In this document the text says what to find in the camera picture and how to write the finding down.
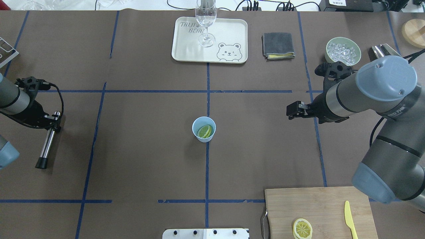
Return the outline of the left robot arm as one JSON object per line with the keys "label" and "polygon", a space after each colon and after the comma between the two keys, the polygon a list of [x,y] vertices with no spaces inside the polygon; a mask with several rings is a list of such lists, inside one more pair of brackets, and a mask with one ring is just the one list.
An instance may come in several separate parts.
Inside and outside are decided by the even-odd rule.
{"label": "left robot arm", "polygon": [[[35,168],[47,169],[48,155],[56,132],[61,130],[61,119],[64,111],[64,101],[58,86],[35,77],[18,78],[12,83],[1,75],[0,79],[0,109],[7,118],[32,129],[46,129],[47,137],[44,141],[41,155]],[[61,101],[61,111],[49,115],[40,103],[36,101],[38,91],[47,91],[56,88]]]}

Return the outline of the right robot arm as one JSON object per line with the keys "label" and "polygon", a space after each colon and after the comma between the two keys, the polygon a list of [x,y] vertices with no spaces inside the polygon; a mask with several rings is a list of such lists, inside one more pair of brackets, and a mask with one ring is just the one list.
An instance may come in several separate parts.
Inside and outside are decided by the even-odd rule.
{"label": "right robot arm", "polygon": [[386,121],[352,177],[360,192],[378,202],[395,199],[424,212],[424,87],[401,56],[387,55],[358,71],[340,62],[323,63],[323,92],[312,103],[287,106],[288,118],[318,118],[339,123],[373,110]]}

